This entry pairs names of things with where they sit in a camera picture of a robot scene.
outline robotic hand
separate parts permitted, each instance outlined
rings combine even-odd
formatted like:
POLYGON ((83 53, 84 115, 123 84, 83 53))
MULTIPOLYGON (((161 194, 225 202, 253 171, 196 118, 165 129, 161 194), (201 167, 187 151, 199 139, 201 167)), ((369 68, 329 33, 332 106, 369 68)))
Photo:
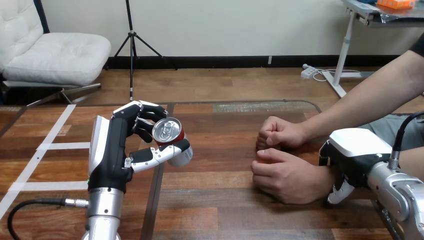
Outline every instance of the robotic hand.
POLYGON ((190 148, 184 138, 158 149, 145 148, 125 156, 126 138, 139 135, 150 143, 154 125, 166 118, 161 106, 145 101, 132 101, 113 112, 111 120, 97 116, 89 149, 89 201, 86 233, 83 240, 120 240, 117 230, 126 184, 134 172, 152 168, 190 148))
POLYGON ((369 188, 376 194, 385 215, 383 220, 394 230, 396 238, 424 239, 424 184, 399 168, 398 145, 392 151, 367 129, 334 131, 319 150, 319 165, 326 166, 330 159, 330 165, 337 167, 341 175, 324 206, 340 203, 355 188, 369 188))

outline tripod stand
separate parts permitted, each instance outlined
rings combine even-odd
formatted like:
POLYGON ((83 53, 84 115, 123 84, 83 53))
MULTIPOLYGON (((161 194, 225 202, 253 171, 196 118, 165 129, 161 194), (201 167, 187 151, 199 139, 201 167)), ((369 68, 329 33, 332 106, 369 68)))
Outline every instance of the tripod stand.
POLYGON ((113 58, 116 58, 118 56, 118 54, 120 53, 124 45, 127 43, 128 39, 130 39, 130 44, 131 44, 131 47, 130 47, 131 48, 130 50, 130 58, 131 58, 130 66, 131 67, 130 68, 131 69, 129 74, 129 100, 132 101, 133 100, 133 73, 134 73, 134 63, 135 63, 134 60, 139 59, 139 57, 137 56, 136 43, 135 43, 134 37, 140 40, 144 45, 146 45, 161 59, 164 59, 166 63, 172 67, 172 69, 177 70, 177 67, 172 62, 170 62, 166 57, 162 56, 158 51, 156 51, 153 47, 151 47, 147 42, 145 42, 141 37, 137 35, 137 33, 133 30, 133 21, 131 19, 131 11, 130 11, 130 0, 125 0, 125 3, 126 3, 126 13, 128 15, 129 33, 128 33, 128 36, 125 38, 125 41, 123 41, 122 45, 116 52, 115 56, 113 56, 113 58))

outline human hand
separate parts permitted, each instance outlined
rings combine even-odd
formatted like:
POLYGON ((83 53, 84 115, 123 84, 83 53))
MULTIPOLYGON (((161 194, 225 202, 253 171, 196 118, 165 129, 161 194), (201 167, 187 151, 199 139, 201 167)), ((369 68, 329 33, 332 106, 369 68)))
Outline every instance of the human hand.
POLYGON ((276 116, 270 116, 259 130, 256 148, 258 150, 281 149, 282 146, 297 148, 307 140, 306 130, 300 123, 291 123, 276 116))
POLYGON ((253 184, 285 204, 309 204, 327 196, 336 177, 327 166, 315 166, 289 153, 270 148, 253 161, 253 184))

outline white armchair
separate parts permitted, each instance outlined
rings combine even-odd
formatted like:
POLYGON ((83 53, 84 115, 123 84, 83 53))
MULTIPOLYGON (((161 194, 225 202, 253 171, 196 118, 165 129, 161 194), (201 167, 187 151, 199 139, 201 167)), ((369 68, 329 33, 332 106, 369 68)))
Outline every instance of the white armchair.
POLYGON ((67 94, 98 88, 92 84, 111 52, 104 37, 85 33, 46 33, 33 0, 0 0, 0 74, 6 86, 62 87, 42 104, 67 94))

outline desk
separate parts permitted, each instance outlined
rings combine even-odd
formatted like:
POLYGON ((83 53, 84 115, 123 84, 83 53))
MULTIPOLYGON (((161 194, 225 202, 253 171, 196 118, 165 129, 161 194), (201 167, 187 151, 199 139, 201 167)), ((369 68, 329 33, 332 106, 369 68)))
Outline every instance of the desk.
POLYGON ((382 22, 381 11, 370 4, 361 3, 357 0, 341 0, 346 5, 346 11, 350 14, 349 24, 347 25, 346 36, 341 47, 340 57, 338 58, 337 68, 334 76, 329 72, 322 72, 327 82, 331 85, 337 95, 342 98, 346 95, 345 90, 340 85, 340 78, 366 78, 373 72, 342 72, 348 55, 349 46, 353 34, 354 22, 358 20, 369 28, 412 28, 424 27, 423 18, 405 18, 402 21, 382 22))
MULTIPOLYGON (((123 240, 390 238, 369 200, 347 201, 333 209, 322 208, 321 202, 284 205, 253 188, 250 164, 256 159, 256 137, 264 120, 275 115, 302 122, 319 113, 313 104, 268 101, 163 106, 181 121, 194 155, 185 167, 165 163, 133 175, 118 229, 123 240)), ((110 117, 118 107, 30 108, 0 137, 0 210, 7 197, 14 197, 11 207, 6 205, 0 215, 0 239, 11 239, 6 218, 19 202, 87 199, 87 142, 94 118, 110 117), (46 139, 51 144, 42 147, 46 139), (29 168, 27 179, 19 178, 24 180, 21 188, 11 188, 30 161, 35 165, 29 168)), ((291 153, 316 165, 323 140, 291 153)), ((128 155, 148 146, 153 145, 135 135, 127 139, 125 151, 128 155)), ((79 240, 85 232, 84 215, 84 209, 33 205, 16 214, 14 226, 22 239, 79 240)))

